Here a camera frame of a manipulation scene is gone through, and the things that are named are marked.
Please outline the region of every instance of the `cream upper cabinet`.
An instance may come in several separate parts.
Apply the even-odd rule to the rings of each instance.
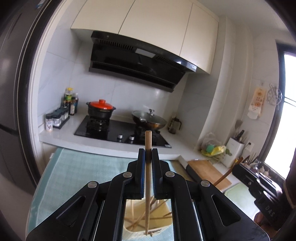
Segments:
[[[187,0],[135,0],[119,34],[180,55],[191,6]]]
[[[193,4],[180,57],[210,74],[217,34],[218,21]]]
[[[134,0],[87,0],[71,28],[118,33]]]

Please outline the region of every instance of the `electrical outlet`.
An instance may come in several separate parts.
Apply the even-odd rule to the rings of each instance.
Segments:
[[[248,141],[245,150],[247,150],[248,152],[252,152],[252,149],[253,149],[254,145],[255,144],[253,142]]]

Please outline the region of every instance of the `gas stove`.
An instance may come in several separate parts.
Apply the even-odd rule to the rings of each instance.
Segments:
[[[133,145],[145,145],[145,131],[145,129],[133,123],[97,120],[87,115],[74,135]],[[171,148],[160,131],[152,131],[152,146]]]

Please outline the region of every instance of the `black range hood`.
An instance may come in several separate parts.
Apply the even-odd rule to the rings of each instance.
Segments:
[[[94,31],[90,72],[107,70],[132,80],[173,92],[186,72],[196,66],[152,44],[119,34]]]

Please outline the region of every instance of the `hand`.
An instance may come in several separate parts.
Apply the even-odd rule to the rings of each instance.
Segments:
[[[255,215],[254,222],[262,228],[269,236],[269,238],[273,238],[278,231],[274,230],[272,226],[266,221],[264,215],[261,212],[258,212]]]

